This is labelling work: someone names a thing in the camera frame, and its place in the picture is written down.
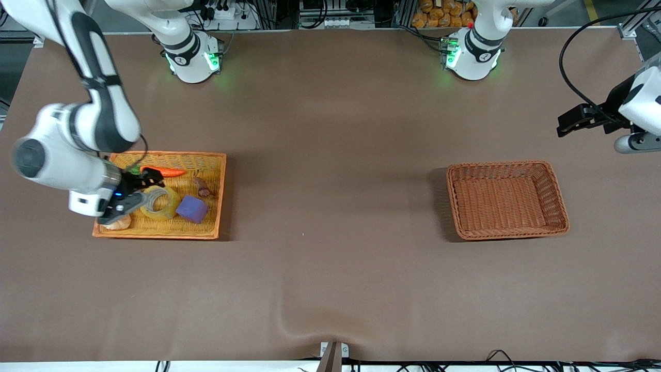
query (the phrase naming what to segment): basket rim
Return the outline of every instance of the basket rim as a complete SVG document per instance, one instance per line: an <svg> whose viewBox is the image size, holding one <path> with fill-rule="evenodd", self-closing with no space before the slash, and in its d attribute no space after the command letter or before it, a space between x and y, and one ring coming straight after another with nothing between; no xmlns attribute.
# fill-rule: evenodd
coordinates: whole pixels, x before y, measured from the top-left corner
<svg viewBox="0 0 661 372"><path fill-rule="evenodd" d="M122 153L112 153L109 157L109 160L113 162L118 156L121 155L142 155L144 150L131 150L125 151ZM94 238L127 238L127 239L185 239L185 240L215 240L220 237L220 216L222 211L222 202L223 196L225 194L225 170L227 170L227 154L223 152L199 152L199 151L148 151L147 155L193 155L193 156L212 156L215 158L220 158L223 164L223 172L221 178L223 179L223 187L218 193L218 208L215 214L216 225L213 232L204 235L143 235L143 234L114 234L114 233L102 233L101 225L97 222L97 219L94 219L94 226L92 228L92 237Z"/></svg>
<svg viewBox="0 0 661 372"><path fill-rule="evenodd" d="M452 181L452 174L453 172L458 171L461 168L464 167L485 167L485 166L501 166L501 165L542 165L546 172L548 173L549 177L551 178L551 181L553 183L553 190L556 193L558 197L558 202L559 202L559 207L560 207L560 212L561 212L561 219L563 221L563 225L555 230L549 230L546 232L538 232L538 233L528 233L528 234L520 234L520 233L503 233L503 234L489 234L489 235L483 235L483 236L469 236L466 233L467 232L473 232L473 231L482 231L482 230L466 230L461 227L461 222L460 222L460 217L459 217L459 202L457 200L457 193L455 191L455 185L454 182ZM553 171L553 167L549 162L546 162L545 160L520 160L520 161L514 161L514 162L475 162L475 163L455 163L451 164L447 167L446 171L446 183L447 183L447 193L449 196L449 201L450 201L450 209L452 210L452 219L455 224L455 229L457 231L457 234L459 235L460 238L464 240L495 240L495 239L520 239L520 238L540 238L540 237L546 237L546 236L556 236L556 235L563 235L566 234L569 231L569 216L567 215L567 210L564 205L564 198L563 194L560 191L560 185L558 183L558 178L555 175L555 172Z"/></svg>

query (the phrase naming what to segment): gray floor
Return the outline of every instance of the gray floor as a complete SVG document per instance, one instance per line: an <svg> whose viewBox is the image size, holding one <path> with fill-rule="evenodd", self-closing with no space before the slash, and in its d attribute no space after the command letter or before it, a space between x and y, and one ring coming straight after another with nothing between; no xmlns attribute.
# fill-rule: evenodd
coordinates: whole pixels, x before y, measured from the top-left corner
<svg viewBox="0 0 661 372"><path fill-rule="evenodd" d="M565 1L556 0L546 7L535 8L522 26L537 26L538 20L548 13L551 15L548 16L547 26L580 26L590 21L584 0L576 0L562 10L556 11L556 7ZM91 4L89 10L104 32L148 32L148 29L142 24L127 15L114 11L104 1L87 1L87 3ZM592 0L592 3L597 16L603 17L634 10L640 5L641 0ZM617 24L619 21L607 21L603 24ZM0 34L3 30L15 30L17 27L19 27L17 24L9 20L3 28L0 28ZM661 50L661 44L647 31L639 29L637 34L639 36L637 42L644 59ZM2 43L0 38L0 98L2 100L11 102L31 48L31 44ZM0 103L0 115L5 113L6 107Z"/></svg>

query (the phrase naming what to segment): brown table surface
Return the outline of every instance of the brown table surface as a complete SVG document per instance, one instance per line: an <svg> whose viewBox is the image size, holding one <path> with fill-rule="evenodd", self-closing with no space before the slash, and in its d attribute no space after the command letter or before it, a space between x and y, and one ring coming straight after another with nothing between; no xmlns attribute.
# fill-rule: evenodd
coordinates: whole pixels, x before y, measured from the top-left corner
<svg viewBox="0 0 661 372"><path fill-rule="evenodd" d="M0 132L0 359L295 359L329 339L360 359L658 357L661 155L556 137L580 102L557 67L571 32L514 30L478 82L403 31L239 34L198 85L148 36L109 36L149 147L229 156L213 242L92 238L66 191L14 172L38 110L87 99L59 46L33 51ZM615 29L566 57L597 102L640 64ZM445 168L531 159L570 232L461 242Z"/></svg>

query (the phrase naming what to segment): wicker basket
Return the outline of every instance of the wicker basket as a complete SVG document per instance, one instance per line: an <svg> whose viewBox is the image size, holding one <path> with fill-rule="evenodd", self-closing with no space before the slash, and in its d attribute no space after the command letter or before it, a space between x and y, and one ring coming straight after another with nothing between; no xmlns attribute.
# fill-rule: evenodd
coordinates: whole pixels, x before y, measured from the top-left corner
<svg viewBox="0 0 661 372"><path fill-rule="evenodd" d="M128 151L122 154L112 154L110 161L119 167L126 167L142 156L142 151ZM139 209L131 213L131 224L124 230L108 230L104 226L94 223L92 235L103 238L138 238L138 239L216 239L219 236L220 212L223 202L223 184L225 182L225 166L227 156L217 152L149 152L141 165L154 165L157 167L187 169L179 177L166 177L166 186L172 187L182 197L192 195L198 197L197 186L192 178L197 175L206 181L212 196L202 199L209 207L209 211L202 220L196 224L180 216L166 221L156 221L146 217ZM154 204L155 209L165 205L165 198L159 198Z"/></svg>
<svg viewBox="0 0 661 372"><path fill-rule="evenodd" d="M551 164L453 164L447 169L452 218L465 240L566 234L569 219Z"/></svg>

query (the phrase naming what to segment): purple block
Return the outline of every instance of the purple block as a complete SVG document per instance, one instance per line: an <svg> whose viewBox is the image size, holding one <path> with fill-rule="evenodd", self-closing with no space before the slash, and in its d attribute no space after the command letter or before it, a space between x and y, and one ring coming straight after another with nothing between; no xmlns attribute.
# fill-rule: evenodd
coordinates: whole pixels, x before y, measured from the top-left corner
<svg viewBox="0 0 661 372"><path fill-rule="evenodd" d="M199 224L202 222L204 215L209 208L204 204L204 201L190 195L186 195L184 200L181 201L179 207L176 208L176 213L181 217Z"/></svg>

